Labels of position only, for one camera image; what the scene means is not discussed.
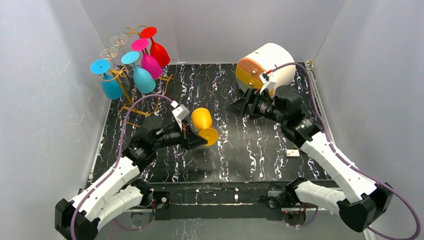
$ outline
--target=white cylindrical object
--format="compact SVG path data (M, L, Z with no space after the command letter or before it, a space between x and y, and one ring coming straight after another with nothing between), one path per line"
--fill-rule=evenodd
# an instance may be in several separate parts
M278 66L287 63L294 63L292 55L283 47L275 43L267 43L256 49L238 62L238 66L256 80L260 81L259 75L263 72L275 69ZM274 92L279 86L289 85L296 73L296 66L289 65L275 71L274 77L276 84L271 90L271 97L274 97Z

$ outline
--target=small white block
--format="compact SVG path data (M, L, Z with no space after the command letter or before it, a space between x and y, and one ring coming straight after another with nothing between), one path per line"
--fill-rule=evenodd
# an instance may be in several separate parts
M176 102L176 101L172 101L172 102L171 102L171 106L172 106L173 108L178 107L178 102Z
M296 149L287 149L285 151L285 155L287 157L300 157L301 153L299 152L299 150L296 150Z

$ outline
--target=black metal frame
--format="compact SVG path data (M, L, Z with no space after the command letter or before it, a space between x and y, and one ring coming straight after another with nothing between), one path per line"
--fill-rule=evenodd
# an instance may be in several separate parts
M311 182L327 188L338 188L333 180ZM151 182L149 185L154 188L156 221L193 218L257 218L281 221L284 213L280 207L293 206L270 208L268 201L261 201L261 197L267 196L268 191L284 191L289 183L290 181Z

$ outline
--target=gold wire rack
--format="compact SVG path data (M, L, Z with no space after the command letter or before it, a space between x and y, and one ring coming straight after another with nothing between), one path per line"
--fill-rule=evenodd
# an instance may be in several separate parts
M138 31L136 31L138 28L147 28L148 26L147 25L140 25L140 26L137 26L137 27L135 27L135 28L131 28L131 27L126 27L125 28L125 30L123 31L125 34L126 34L126 38L127 39L129 39L130 38L130 36L131 35L133 35L133 34L136 34L136 35L140 35L140 32L138 32ZM116 57L116 55L119 53L119 51L121 50L121 48L122 48L122 46L123 46L123 44L122 45L120 45L119 47L118 47L118 49L117 49L117 51L116 51L116 53L108 60L109 62L114 58L114 57ZM110 82L110 81L113 81L113 80L116 80L116 82L118 83L118 85L119 85L119 87L120 87L120 89L123 91L123 94L125 95L125 98L126 98L126 100L128 101L127 103L125 103L122 107L121 107L121 109L119 110L119 112L118 112L118 117L119 117L119 119L120 119L120 121L121 122L124 122L124 118L122 117L122 113L123 113L123 111L128 111L129 109L130 109L130 107L131 107L131 105L133 105L134 104L134 101L136 100L136 97L137 97L137 95L136 95L136 91L137 91L137 87L135 87L132 91L132 97L130 97L130 95L128 94L128 92L125 90L125 88L124 88L124 86L122 85L122 83L121 83L121 81L120 81L120 79L119 79L119 77L121 77L121 78L126 78L127 76L128 76L128 74L129 74L129 71L127 70L127 69L125 69L125 65L120 69L120 70L116 70L116 69L109 69L109 72L113 75L113 78L112 79L103 79L102 78L102 75L99 75L99 77L100 77L100 79L102 80L102 81L105 81L105 82ZM173 77L173 75L171 74L170 76L160 76L160 77L158 77L157 79L159 79L159 80L161 80L161 81L165 81L166 82L166 84L165 84L165 88L164 88L164 91L163 91L163 95L165 95L166 93L167 93L167 89L168 89L168 83L171 81L171 80L173 80L174 79L174 77ZM156 113L156 111L158 110L158 108L159 108L159 103L160 103L160 100L161 100L161 98L160 97L158 97L157 98L157 102L156 102L156 107L155 107L155 109L153 110L153 112L144 112L144 111L141 111L141 110L139 110L139 109L137 109L136 107L134 107L133 109L132 109L132 112L134 112L134 113L136 113L136 114L140 114L140 115L144 115L144 116L146 116L146 117L148 117L148 116L150 116L150 115L152 115L152 114L154 114L154 113ZM135 126L135 127L140 127L139 125L137 125L137 124L135 124L135 123L133 123L133 122L128 122L127 124L130 124L130 125L133 125L133 126Z

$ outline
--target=wine glass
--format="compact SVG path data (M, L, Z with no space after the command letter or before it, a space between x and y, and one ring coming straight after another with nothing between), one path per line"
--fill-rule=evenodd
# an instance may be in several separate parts
M114 45L114 46L119 47L121 45L124 45L127 42L127 40L128 40L127 35L125 35L125 34L118 34L118 35L113 36L110 39L110 43L112 45Z
M199 136L207 140L205 146L210 146L218 141L218 131L212 127L211 112L203 107L199 107L191 114L191 121L199 131Z
M118 35L113 36L110 39L110 43L112 45L116 46L116 47L120 47L120 46L124 45L127 42L127 40L128 40L128 38L127 38L126 34L118 34ZM120 49L122 50L123 54L126 54L123 47L121 47ZM130 79L129 79L128 73L127 73L126 77L119 77L119 78L121 79L121 83L122 83L123 88L126 91L128 91L130 89Z
M100 57L106 60L111 60L118 54L118 49L114 46L108 46L103 48L102 51L100 51Z
M111 64L106 59L98 59L94 61L90 66L90 71L93 74L103 75L103 81L101 81L101 88L108 99L119 99L124 92L119 86L118 82L114 79L114 76L106 74L111 68Z
M135 85L142 94L148 94L155 90L156 82L147 70L136 66L135 61L139 59L139 57L140 53L136 51L130 51L121 58L121 62L125 65L133 65L133 78Z
M144 51L147 45L149 45L149 41L147 39L140 38L135 40L131 44L131 48L134 51L143 52L143 58L141 59L141 67L147 70L153 77L153 79L157 79L162 75L162 68L154 57L150 56Z
M142 39L151 40L150 55L154 57L159 63L159 66L163 68L170 63L171 58L167 50L162 45L153 41L153 36L157 33L157 31L158 30L154 26L146 27L140 32L140 37Z

